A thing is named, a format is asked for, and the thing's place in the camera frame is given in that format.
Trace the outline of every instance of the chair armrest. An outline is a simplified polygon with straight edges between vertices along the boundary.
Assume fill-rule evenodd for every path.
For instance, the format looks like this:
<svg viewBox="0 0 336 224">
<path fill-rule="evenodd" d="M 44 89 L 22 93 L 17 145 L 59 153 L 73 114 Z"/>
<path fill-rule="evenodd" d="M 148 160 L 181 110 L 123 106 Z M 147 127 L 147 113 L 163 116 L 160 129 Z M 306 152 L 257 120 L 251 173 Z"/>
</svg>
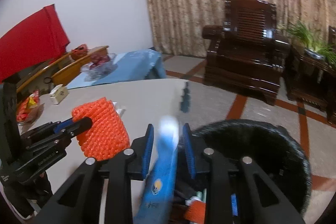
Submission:
<svg viewBox="0 0 336 224">
<path fill-rule="evenodd" d="M 216 66 L 216 58 L 221 38 L 211 39 L 209 48 L 207 50 L 207 66 Z"/>
<path fill-rule="evenodd" d="M 285 58 L 282 52 L 275 51 L 272 58 L 273 70 L 283 72 L 285 68 Z"/>
<path fill-rule="evenodd" d="M 205 25 L 202 31 L 202 37 L 204 39 L 216 39 L 220 38 L 223 33 L 223 27 L 219 25 Z"/>
<path fill-rule="evenodd" d="M 286 36 L 279 33 L 275 33 L 273 36 L 274 39 L 274 49 L 275 51 L 282 52 L 287 58 L 289 51 L 291 49 L 291 44 Z"/>
</svg>

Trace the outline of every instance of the chair backrest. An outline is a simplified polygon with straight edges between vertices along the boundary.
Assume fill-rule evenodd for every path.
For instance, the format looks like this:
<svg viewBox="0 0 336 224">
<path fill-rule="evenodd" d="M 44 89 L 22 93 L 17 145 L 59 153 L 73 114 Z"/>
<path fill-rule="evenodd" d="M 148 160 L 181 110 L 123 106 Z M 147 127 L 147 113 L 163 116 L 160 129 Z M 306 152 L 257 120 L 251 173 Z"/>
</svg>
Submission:
<svg viewBox="0 0 336 224">
<path fill-rule="evenodd" d="M 277 27 L 276 5 L 263 0 L 225 0 L 224 30 L 236 42 L 269 46 Z"/>
<path fill-rule="evenodd" d="M 329 26 L 328 45 L 336 51 L 336 28 Z"/>
</svg>

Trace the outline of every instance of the small white box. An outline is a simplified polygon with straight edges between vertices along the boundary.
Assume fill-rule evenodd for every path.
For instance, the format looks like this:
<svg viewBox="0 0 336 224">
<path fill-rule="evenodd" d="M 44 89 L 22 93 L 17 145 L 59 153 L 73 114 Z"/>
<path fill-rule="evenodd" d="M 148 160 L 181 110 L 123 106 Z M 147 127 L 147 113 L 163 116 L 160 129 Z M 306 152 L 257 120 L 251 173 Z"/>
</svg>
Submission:
<svg viewBox="0 0 336 224">
<path fill-rule="evenodd" d="M 62 84 L 55 86 L 49 93 L 50 99 L 54 105 L 58 105 L 68 94 L 69 91 L 67 87 Z"/>
</svg>

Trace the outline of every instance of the orange netting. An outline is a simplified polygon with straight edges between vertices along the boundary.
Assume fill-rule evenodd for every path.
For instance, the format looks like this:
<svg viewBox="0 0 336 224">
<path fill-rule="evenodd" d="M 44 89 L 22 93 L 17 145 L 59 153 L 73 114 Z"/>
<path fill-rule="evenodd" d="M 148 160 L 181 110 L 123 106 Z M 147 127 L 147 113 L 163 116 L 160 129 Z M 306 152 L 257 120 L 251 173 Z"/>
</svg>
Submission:
<svg viewBox="0 0 336 224">
<path fill-rule="evenodd" d="M 72 110 L 73 121 L 84 117 L 92 119 L 92 127 L 77 136 L 86 157 L 107 160 L 129 148 L 129 137 L 114 105 L 105 97 Z"/>
<path fill-rule="evenodd" d="M 184 218 L 194 223 L 204 224 L 205 207 L 206 205 L 204 202 L 194 200 L 184 214 Z"/>
</svg>

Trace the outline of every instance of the wooden armchair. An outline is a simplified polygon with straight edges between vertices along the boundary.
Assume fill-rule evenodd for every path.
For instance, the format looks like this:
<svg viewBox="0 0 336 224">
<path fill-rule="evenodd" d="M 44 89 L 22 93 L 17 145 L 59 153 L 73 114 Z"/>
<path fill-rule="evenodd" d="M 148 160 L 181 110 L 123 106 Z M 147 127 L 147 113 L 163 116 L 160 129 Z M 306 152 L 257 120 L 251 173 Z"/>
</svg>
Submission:
<svg viewBox="0 0 336 224">
<path fill-rule="evenodd" d="M 205 83 L 257 90 L 268 104 L 274 105 L 290 50 L 288 39 L 275 33 L 275 4 L 225 0 L 225 11 L 223 26 L 203 28 L 203 38 L 211 39 Z"/>
</svg>

